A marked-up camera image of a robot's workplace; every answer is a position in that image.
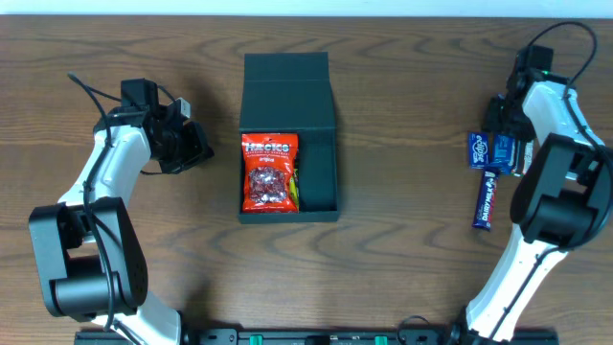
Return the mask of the purple Dairy Milk bar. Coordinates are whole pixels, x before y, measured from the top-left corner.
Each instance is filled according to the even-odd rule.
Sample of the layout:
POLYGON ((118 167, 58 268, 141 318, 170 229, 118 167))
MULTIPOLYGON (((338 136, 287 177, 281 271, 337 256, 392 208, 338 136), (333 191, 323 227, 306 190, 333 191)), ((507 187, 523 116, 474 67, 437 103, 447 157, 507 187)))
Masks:
POLYGON ((484 169, 472 222, 473 228, 486 230, 488 232, 491 230, 491 215, 495 202, 498 179, 499 171, 497 169, 484 169))

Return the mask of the black box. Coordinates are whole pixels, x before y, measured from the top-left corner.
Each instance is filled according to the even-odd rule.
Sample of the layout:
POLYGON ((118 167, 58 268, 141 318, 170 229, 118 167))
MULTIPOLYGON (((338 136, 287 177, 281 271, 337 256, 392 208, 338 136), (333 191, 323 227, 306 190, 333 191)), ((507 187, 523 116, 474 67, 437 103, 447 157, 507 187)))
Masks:
POLYGON ((336 130, 327 54, 246 55, 239 222, 337 221, 336 130))

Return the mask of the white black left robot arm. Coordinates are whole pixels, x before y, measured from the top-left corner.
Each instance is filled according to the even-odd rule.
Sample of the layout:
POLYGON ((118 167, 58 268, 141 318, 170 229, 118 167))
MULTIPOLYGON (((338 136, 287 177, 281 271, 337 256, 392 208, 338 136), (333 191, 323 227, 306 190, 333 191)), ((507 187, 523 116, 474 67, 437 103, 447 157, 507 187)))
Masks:
POLYGON ((120 106, 93 130, 95 147, 56 204, 33 209, 29 230, 43 303, 55 317, 103 326, 133 344, 180 344, 177 310, 148 289, 148 267, 127 213, 145 164, 177 174, 212 156, 183 99, 120 106))

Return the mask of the green white candy bar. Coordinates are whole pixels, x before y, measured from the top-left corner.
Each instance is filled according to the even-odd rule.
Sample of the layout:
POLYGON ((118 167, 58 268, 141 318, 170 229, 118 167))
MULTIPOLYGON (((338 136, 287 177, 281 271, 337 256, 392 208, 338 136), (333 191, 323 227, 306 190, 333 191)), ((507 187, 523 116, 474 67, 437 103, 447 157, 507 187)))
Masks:
POLYGON ((517 141, 515 143, 511 174, 518 177, 525 175, 532 164, 533 153, 533 141, 517 141))

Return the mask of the yellow snack bag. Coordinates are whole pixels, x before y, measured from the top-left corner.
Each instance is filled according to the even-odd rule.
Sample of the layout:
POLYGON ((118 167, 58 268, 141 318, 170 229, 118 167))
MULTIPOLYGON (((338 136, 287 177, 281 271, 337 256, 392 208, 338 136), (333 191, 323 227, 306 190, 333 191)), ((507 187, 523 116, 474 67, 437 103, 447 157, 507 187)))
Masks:
POLYGON ((298 169, 293 169, 293 174, 291 175, 288 183, 289 196, 296 207, 296 211, 300 210, 300 201, 299 201, 299 188, 298 188, 298 169))

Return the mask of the blue cookie pack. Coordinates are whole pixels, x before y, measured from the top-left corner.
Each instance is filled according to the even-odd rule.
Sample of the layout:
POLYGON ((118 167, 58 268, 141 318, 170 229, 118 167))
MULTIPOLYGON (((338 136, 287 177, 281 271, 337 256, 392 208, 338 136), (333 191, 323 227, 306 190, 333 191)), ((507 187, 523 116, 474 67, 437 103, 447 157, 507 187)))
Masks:
POLYGON ((510 174, 514 166, 516 140, 503 134, 493 137, 492 154, 489 165, 499 170, 501 174, 510 174))

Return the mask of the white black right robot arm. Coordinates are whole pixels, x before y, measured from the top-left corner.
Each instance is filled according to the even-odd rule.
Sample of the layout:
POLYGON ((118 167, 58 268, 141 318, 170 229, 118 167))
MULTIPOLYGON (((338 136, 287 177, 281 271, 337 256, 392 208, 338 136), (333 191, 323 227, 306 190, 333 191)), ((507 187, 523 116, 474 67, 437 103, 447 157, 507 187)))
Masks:
POLYGON ((511 343, 546 276, 612 213, 612 152, 583 117, 572 83, 532 69, 516 99, 539 150, 511 201, 509 243, 449 336, 456 344, 511 343))

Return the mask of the red candy bag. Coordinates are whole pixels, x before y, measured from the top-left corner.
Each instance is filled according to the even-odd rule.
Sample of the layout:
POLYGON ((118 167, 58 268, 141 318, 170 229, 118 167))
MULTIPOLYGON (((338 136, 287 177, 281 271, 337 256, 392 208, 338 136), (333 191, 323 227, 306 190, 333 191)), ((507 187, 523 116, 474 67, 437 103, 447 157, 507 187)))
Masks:
POLYGON ((242 212, 298 213, 288 183, 295 167, 299 138, 296 133, 244 133, 242 212))

